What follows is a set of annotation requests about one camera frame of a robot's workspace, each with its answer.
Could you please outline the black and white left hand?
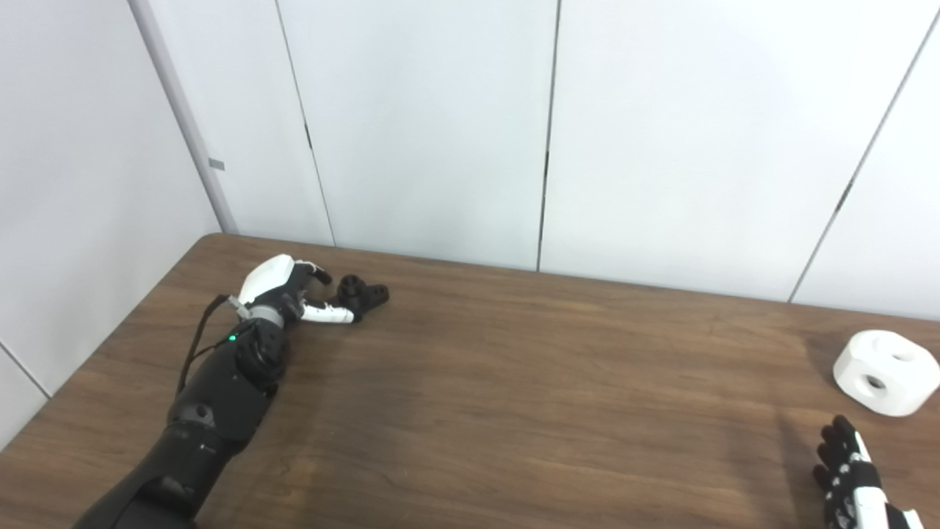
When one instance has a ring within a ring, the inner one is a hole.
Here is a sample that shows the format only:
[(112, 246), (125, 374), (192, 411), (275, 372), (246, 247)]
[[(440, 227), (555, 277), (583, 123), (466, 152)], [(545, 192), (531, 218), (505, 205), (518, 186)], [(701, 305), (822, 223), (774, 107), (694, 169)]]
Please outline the black and white left hand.
[(235, 309), (239, 321), (267, 320), (279, 328), (296, 322), (353, 324), (362, 321), (362, 315), (352, 309), (327, 301), (308, 301), (306, 291), (310, 281), (328, 286), (333, 279), (314, 262), (279, 254), (254, 268), (246, 276), (241, 292), (229, 298), (228, 304)]

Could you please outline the black and white right hand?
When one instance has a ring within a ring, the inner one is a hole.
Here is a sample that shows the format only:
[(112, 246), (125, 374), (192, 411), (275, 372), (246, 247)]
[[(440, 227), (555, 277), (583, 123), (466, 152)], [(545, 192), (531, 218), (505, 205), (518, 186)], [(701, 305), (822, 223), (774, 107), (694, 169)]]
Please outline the black and white right hand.
[(859, 431), (845, 416), (820, 429), (813, 479), (822, 490), (826, 528), (923, 528), (917, 510), (896, 508)]

